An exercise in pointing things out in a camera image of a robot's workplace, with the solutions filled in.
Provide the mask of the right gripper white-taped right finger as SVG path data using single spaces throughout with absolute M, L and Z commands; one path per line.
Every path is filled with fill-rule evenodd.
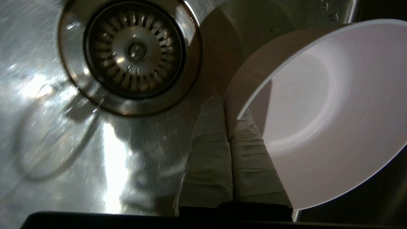
M 247 109 L 218 150 L 228 198 L 218 215 L 230 220 L 291 220 L 293 207 L 253 115 Z

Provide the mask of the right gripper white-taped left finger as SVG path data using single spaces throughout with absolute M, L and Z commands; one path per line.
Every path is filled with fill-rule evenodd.
M 215 95 L 200 106 L 191 147 L 173 203 L 177 217 L 205 217 L 233 200 L 232 161 L 223 100 Z

